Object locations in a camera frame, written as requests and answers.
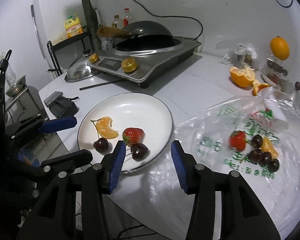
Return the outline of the oil bottle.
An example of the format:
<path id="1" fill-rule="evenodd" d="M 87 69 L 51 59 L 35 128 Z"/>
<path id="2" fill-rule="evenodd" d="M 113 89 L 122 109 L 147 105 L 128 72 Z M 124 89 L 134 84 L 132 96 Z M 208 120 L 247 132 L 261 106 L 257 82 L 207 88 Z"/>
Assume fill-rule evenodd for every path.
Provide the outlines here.
<path id="1" fill-rule="evenodd" d="M 124 27 L 123 21 L 121 20 L 119 15 L 114 16 L 114 20 L 111 24 L 112 28 L 122 29 Z"/>

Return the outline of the peeled half orange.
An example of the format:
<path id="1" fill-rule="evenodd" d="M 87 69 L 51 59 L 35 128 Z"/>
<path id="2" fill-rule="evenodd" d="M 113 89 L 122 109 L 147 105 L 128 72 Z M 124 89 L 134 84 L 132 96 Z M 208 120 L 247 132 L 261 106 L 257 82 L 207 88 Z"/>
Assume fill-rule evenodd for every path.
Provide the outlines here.
<path id="1" fill-rule="evenodd" d="M 232 82 L 239 87 L 248 88 L 253 85 L 255 70 L 246 63 L 243 64 L 243 69 L 233 66 L 229 71 Z"/>

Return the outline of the white round plate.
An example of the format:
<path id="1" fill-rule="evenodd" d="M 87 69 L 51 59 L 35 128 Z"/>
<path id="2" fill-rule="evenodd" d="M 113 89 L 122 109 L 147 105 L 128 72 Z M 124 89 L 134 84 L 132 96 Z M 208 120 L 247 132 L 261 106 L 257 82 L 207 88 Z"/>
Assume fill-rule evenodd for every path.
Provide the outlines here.
<path id="1" fill-rule="evenodd" d="M 83 118 L 77 134 L 80 150 L 91 151 L 94 161 L 99 163 L 103 153 L 94 149 L 93 143 L 100 137 L 93 121 L 103 117 L 111 118 L 110 127 L 119 133 L 118 137 L 109 139 L 111 147 L 122 140 L 126 128 L 140 128 L 144 131 L 142 143 L 147 146 L 149 154 L 143 160 L 132 157 L 130 147 L 126 147 L 126 157 L 122 172 L 133 172 L 156 158 L 170 140 L 173 130 L 173 118 L 168 107 L 159 99 L 140 93 L 119 94 L 108 98 L 93 107 Z"/>

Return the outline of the clear printed plastic bag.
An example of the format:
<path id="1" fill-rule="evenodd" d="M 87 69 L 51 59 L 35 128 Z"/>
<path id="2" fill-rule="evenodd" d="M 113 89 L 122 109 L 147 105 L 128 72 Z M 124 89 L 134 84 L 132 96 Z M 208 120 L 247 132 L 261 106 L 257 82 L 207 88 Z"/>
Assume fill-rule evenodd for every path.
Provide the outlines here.
<path id="1" fill-rule="evenodd" d="M 286 94 L 266 88 L 230 98 L 175 133 L 199 163 L 239 172 L 278 228 L 300 219 L 300 108 Z"/>

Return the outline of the red strawberry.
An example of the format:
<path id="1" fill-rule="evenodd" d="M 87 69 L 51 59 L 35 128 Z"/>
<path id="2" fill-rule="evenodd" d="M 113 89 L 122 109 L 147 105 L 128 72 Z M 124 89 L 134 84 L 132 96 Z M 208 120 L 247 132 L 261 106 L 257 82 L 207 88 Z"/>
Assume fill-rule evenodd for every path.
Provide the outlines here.
<path id="1" fill-rule="evenodd" d="M 122 139 L 127 146 L 132 146 L 137 143 L 141 143 L 145 133 L 142 129 L 136 127 L 126 128 L 122 133 Z"/>
<path id="2" fill-rule="evenodd" d="M 229 138 L 229 147 L 242 152 L 245 150 L 246 146 L 246 136 L 243 131 L 237 130 L 233 131 Z"/>

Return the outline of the yellow detergent bottle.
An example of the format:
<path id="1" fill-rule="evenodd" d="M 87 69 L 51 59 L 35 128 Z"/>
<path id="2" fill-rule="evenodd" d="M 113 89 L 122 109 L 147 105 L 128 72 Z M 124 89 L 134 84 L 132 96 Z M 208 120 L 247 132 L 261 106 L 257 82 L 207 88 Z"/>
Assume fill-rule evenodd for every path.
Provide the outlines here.
<path id="1" fill-rule="evenodd" d="M 77 14 L 69 16 L 64 22 L 64 28 L 66 31 L 67 38 L 74 37 L 83 33 L 81 20 Z"/>

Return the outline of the black umbrella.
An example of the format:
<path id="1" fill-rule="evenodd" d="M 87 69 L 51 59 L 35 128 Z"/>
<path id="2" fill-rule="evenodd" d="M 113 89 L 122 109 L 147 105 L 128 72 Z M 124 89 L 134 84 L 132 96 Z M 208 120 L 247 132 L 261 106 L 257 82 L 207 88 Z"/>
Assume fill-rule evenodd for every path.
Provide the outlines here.
<path id="1" fill-rule="evenodd" d="M 96 49 L 101 50 L 101 40 L 97 35 L 97 30 L 98 30 L 98 25 L 99 25 L 97 14 L 96 14 L 95 9 L 93 8 L 91 0 L 88 0 L 88 2 L 89 2 L 90 19 L 91 19 L 91 25 L 90 25 L 91 33 L 92 33 L 93 38 L 96 42 Z"/>

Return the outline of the black wallet with phone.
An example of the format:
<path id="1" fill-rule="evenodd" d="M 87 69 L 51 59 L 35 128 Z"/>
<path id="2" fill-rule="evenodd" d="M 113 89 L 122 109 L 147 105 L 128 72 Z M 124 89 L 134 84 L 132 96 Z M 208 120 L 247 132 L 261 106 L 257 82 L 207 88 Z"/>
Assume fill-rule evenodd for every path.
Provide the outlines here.
<path id="1" fill-rule="evenodd" d="M 56 118 L 66 118 L 74 116 L 79 111 L 75 104 L 76 100 L 79 100 L 78 96 L 66 98 L 62 92 L 55 91 L 44 100 L 44 103 Z"/>

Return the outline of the silver induction cooker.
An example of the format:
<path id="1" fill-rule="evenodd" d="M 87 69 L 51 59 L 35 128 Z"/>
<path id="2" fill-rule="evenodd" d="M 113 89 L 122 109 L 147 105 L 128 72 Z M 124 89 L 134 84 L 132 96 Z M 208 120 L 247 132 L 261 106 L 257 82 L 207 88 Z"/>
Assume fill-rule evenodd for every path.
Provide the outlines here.
<path id="1" fill-rule="evenodd" d="M 141 87 L 191 57 L 200 42 L 184 37 L 160 35 L 125 40 L 97 53 L 91 68 L 137 83 Z"/>

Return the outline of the orange peel piece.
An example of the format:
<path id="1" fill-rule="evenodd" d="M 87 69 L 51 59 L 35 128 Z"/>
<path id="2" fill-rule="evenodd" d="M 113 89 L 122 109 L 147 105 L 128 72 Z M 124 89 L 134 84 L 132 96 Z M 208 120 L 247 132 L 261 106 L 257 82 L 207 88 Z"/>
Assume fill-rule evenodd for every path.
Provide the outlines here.
<path id="1" fill-rule="evenodd" d="M 258 79 L 255 79 L 253 81 L 253 90 L 252 90 L 252 95 L 253 96 L 257 96 L 258 92 L 262 89 L 268 88 L 270 87 L 269 84 L 267 83 L 260 83 L 260 81 L 258 81 Z"/>

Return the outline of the steel cup in bag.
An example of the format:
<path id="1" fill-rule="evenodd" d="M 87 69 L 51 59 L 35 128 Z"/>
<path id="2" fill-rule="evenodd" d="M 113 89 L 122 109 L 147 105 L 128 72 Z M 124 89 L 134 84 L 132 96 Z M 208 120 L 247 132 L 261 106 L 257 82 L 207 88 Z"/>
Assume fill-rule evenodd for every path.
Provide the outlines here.
<path id="1" fill-rule="evenodd" d="M 238 44 L 228 50 L 221 63 L 243 69 L 244 65 L 253 67 L 256 59 L 257 49 L 252 44 Z"/>

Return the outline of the orange segment on bag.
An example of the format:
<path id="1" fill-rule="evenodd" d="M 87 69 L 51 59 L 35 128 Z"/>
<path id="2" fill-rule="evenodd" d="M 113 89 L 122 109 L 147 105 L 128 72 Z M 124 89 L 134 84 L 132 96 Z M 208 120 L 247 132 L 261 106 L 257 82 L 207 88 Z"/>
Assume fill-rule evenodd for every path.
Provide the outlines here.
<path id="1" fill-rule="evenodd" d="M 262 145 L 261 145 L 261 150 L 263 152 L 269 152 L 273 159 L 279 157 L 278 152 L 275 150 L 272 142 L 270 141 L 270 139 L 268 137 L 263 138 Z"/>

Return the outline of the steel pot lid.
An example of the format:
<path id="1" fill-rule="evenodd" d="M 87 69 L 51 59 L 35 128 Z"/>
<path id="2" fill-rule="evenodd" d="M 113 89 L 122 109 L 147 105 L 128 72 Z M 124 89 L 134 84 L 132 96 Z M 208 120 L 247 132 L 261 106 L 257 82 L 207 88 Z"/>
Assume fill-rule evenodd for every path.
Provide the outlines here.
<path id="1" fill-rule="evenodd" d="M 90 55 L 84 55 L 70 65 L 64 78 L 66 82 L 73 83 L 82 81 L 101 73 L 89 66 L 89 57 Z"/>

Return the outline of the black chopstick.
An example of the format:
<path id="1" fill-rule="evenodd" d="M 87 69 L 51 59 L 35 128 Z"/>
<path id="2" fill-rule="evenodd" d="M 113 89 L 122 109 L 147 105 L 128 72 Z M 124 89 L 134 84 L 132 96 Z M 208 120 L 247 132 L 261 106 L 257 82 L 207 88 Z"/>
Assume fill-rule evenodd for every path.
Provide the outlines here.
<path id="1" fill-rule="evenodd" d="M 79 90 L 80 90 L 80 91 L 83 91 L 83 90 L 87 90 L 87 89 L 91 89 L 91 88 L 96 88 L 96 87 L 101 87 L 101 86 L 111 85 L 111 84 L 114 84 L 114 83 L 120 83 L 120 82 L 125 82 L 125 81 L 126 81 L 126 80 L 121 79 L 121 80 L 115 80 L 115 81 L 103 82 L 103 83 L 98 83 L 98 84 L 95 84 L 95 85 L 90 85 L 90 86 L 81 87 L 81 88 L 79 88 Z"/>

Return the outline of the clear fruit container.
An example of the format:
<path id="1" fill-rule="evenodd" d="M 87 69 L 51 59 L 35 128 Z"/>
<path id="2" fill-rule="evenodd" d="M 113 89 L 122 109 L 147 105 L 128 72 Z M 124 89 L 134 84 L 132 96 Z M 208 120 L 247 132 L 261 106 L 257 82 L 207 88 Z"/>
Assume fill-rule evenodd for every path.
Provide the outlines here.
<path id="1" fill-rule="evenodd" d="M 266 55 L 266 63 L 262 69 L 262 74 L 276 85 L 279 81 L 287 81 L 289 68 L 272 54 Z"/>

